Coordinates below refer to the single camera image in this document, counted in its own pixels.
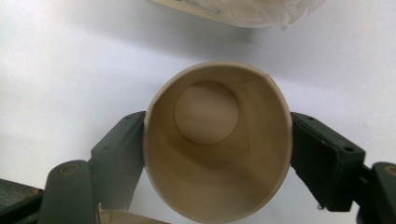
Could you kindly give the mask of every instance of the white table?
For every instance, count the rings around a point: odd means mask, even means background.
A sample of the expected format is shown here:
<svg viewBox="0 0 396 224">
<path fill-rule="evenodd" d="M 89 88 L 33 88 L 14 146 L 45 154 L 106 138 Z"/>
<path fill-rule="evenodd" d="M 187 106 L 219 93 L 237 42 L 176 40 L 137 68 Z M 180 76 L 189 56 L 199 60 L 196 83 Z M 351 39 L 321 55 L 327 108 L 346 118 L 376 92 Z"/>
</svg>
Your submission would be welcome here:
<svg viewBox="0 0 396 224">
<path fill-rule="evenodd" d="M 268 72 L 291 111 L 396 162 L 396 3 L 327 0 L 282 31 L 234 28 L 150 1 L 0 3 L 0 178 L 44 188 L 59 163 L 87 160 L 124 115 L 191 65 L 230 60 Z M 317 209 L 290 169 L 276 196 L 235 223 L 355 223 Z M 143 173 L 131 211 L 193 223 Z"/>
</svg>

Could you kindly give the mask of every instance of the white surface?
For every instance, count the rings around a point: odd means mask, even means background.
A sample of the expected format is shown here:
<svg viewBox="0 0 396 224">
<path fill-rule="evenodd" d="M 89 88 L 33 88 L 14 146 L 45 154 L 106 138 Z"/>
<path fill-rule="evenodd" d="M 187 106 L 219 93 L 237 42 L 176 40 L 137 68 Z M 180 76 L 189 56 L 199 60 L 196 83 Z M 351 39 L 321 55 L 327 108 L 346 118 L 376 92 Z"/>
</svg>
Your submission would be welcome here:
<svg viewBox="0 0 396 224">
<path fill-rule="evenodd" d="M 87 160 L 124 115 L 146 110 L 173 75 L 232 60 L 268 72 L 290 110 L 396 162 L 396 3 L 328 0 L 285 31 L 205 21 L 150 1 L 0 3 L 0 178 L 44 188 L 57 164 Z M 318 211 L 290 169 L 275 198 L 236 223 L 355 223 Z M 132 211 L 191 223 L 143 174 Z"/>
</svg>

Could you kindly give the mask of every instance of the beige paper cup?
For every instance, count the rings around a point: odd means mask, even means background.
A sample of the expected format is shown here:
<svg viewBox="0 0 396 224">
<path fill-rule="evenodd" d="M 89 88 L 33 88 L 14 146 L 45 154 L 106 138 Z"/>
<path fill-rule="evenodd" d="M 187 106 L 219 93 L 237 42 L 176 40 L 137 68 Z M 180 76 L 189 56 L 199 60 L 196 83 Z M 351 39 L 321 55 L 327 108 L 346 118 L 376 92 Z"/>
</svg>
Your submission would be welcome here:
<svg viewBox="0 0 396 224">
<path fill-rule="evenodd" d="M 154 97 L 143 144 L 148 177 L 170 207 L 198 222 L 228 222 L 261 209 L 283 182 L 290 112 L 263 71 L 201 63 Z"/>
</svg>

